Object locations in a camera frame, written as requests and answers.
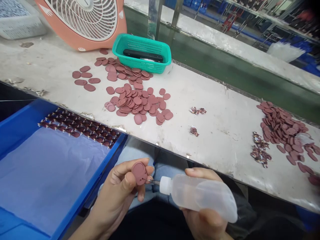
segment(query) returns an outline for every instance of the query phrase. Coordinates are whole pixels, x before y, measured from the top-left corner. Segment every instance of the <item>blue plastic tray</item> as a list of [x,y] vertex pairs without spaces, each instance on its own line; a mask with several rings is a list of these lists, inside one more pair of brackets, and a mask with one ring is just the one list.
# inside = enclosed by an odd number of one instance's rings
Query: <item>blue plastic tray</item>
[[[44,119],[49,113],[55,111],[57,106],[43,100],[35,100],[28,106],[22,108],[9,118],[0,122],[0,161],[11,151],[16,149],[23,141],[29,138],[36,130],[39,129],[37,123]],[[52,236],[48,236],[30,223],[16,217],[12,213],[0,207],[0,240],[44,240],[44,239],[61,239],[75,216],[81,210],[88,196],[94,191],[95,186],[103,172],[110,171],[114,166],[119,153],[122,150],[123,142],[127,138],[126,134],[121,134],[103,160],[99,168],[94,173],[78,199],[64,217],[59,227]]]

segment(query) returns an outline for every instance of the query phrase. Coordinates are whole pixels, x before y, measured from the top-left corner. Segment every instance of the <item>teal plastic basket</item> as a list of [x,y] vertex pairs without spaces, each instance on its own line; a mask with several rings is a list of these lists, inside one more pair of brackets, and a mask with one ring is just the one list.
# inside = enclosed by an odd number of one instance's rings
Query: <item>teal plastic basket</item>
[[[163,57],[163,63],[124,56],[123,50],[125,49],[160,54]],[[112,51],[123,65],[151,73],[163,73],[166,66],[171,63],[171,50],[168,44],[130,34],[119,34]]]

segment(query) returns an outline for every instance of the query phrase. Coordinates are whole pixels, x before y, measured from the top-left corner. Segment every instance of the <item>hand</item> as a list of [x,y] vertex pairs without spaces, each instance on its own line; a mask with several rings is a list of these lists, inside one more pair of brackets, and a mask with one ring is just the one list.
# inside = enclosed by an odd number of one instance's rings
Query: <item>hand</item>
[[136,186],[136,179],[131,172],[136,162],[142,162],[146,166],[148,174],[146,184],[149,183],[149,179],[153,179],[150,174],[154,168],[148,166],[149,158],[127,161],[115,166],[108,174],[88,216],[99,229],[104,231],[104,239],[110,237],[118,228],[137,191],[138,200],[143,202],[145,187],[144,185]]
[[[221,181],[221,178],[210,169],[187,168],[186,175],[190,177],[205,178]],[[196,240],[202,239],[232,239],[226,232],[227,221],[212,209],[201,209],[200,212],[180,208],[183,212],[189,229]]]

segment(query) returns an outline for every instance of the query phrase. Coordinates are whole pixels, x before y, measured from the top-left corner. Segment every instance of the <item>person's right hand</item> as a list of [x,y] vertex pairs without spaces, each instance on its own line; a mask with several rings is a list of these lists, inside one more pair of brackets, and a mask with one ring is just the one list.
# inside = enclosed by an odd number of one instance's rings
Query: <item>person's right hand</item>
[[[205,178],[222,182],[222,179],[213,171],[206,168],[187,168],[186,175],[190,177]],[[196,240],[214,239],[227,240],[232,239],[225,231],[227,221],[212,209],[201,209],[199,212],[180,208],[183,212],[189,229]]]

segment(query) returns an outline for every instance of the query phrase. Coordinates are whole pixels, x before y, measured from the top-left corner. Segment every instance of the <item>white plastic bag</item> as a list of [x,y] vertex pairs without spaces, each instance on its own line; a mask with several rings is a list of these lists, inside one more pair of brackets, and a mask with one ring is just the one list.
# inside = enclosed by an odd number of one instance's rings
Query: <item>white plastic bag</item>
[[273,57],[279,58],[287,63],[300,57],[306,51],[290,45],[290,43],[276,42],[272,43],[267,53]]
[[314,140],[308,133],[298,133],[295,138],[299,139],[303,146],[306,144],[314,143]]

